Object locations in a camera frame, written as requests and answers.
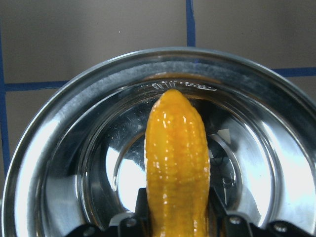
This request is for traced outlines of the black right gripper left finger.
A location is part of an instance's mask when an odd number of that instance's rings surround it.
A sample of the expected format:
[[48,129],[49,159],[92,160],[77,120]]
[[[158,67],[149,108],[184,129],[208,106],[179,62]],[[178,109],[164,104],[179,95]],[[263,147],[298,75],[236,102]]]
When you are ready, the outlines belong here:
[[150,237],[150,215],[145,188],[140,188],[137,195],[135,212],[126,213],[118,224],[119,237]]

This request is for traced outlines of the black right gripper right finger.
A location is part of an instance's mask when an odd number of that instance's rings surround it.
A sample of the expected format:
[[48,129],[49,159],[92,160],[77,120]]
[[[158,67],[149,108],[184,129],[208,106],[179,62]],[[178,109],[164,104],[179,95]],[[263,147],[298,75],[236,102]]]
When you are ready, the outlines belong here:
[[214,188],[209,190],[211,210],[215,214],[217,237],[252,237],[248,222],[240,215],[228,214]]

